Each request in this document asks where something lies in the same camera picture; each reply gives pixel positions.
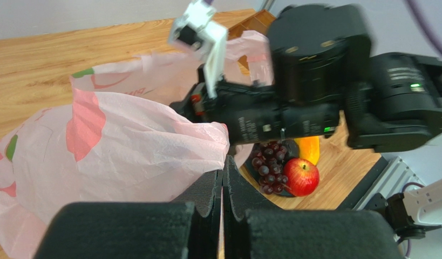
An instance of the yellow fruit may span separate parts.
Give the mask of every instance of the yellow fruit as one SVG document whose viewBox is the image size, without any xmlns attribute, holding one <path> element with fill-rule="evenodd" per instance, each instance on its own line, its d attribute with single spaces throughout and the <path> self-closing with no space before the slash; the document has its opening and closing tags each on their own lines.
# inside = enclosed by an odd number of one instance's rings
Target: yellow fruit
<svg viewBox="0 0 442 259">
<path fill-rule="evenodd" d="M 316 165 L 319 160 L 319 137 L 299 138 L 294 141 L 299 146 L 299 157 Z"/>
</svg>

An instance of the table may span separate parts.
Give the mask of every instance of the table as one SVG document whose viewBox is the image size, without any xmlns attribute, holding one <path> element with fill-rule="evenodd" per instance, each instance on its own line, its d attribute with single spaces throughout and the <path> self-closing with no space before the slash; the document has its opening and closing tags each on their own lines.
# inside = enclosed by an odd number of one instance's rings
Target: table
<svg viewBox="0 0 442 259">
<path fill-rule="evenodd" d="M 252 14 L 254 10 L 223 12 L 214 19 L 230 27 Z M 42 108 L 69 104 L 70 74 L 135 54 L 174 51 L 166 44 L 171 23 L 164 19 L 0 40 L 0 138 Z M 284 209 L 335 209 L 380 158 L 347 148 L 343 124 L 332 138 L 321 140 L 317 191 L 304 198 L 267 198 Z M 0 258 L 7 258 L 1 247 Z"/>
</svg>

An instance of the plastic bag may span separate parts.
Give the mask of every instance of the plastic bag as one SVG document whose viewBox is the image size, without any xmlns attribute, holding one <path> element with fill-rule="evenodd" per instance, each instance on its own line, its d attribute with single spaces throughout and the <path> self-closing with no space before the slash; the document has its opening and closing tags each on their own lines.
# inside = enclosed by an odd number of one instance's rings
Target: plastic bag
<svg viewBox="0 0 442 259">
<path fill-rule="evenodd" d="M 237 60 L 268 55 L 257 32 L 229 41 L 226 79 L 250 84 Z M 72 75 L 73 104 L 37 112 L 0 140 L 0 244 L 31 258 L 46 226 L 76 201 L 165 202 L 222 169 L 228 132 L 193 124 L 167 105 L 184 98 L 200 62 L 183 53 L 140 56 Z M 271 78 L 270 67 L 261 78 Z M 252 145 L 237 147 L 237 164 Z"/>
</svg>

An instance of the bunch of grapes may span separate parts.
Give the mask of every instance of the bunch of grapes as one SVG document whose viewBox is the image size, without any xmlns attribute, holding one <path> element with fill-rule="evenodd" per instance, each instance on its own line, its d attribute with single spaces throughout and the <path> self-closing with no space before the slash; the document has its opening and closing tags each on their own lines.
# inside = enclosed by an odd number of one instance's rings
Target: bunch of grapes
<svg viewBox="0 0 442 259">
<path fill-rule="evenodd" d="M 259 191 L 265 194 L 279 194 L 288 182 L 288 177 L 282 174 L 288 150 L 280 141 L 263 143 L 259 147 L 251 154 L 253 157 L 251 164 L 261 175 Z"/>
</svg>

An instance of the bowl of fruit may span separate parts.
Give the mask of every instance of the bowl of fruit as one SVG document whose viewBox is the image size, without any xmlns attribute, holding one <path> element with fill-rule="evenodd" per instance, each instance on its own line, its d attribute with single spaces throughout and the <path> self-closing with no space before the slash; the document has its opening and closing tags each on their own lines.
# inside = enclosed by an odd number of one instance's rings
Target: bowl of fruit
<svg viewBox="0 0 442 259">
<path fill-rule="evenodd" d="M 259 191 L 284 197 L 311 194 L 319 184 L 319 138 L 255 144 L 244 166 Z"/>
</svg>

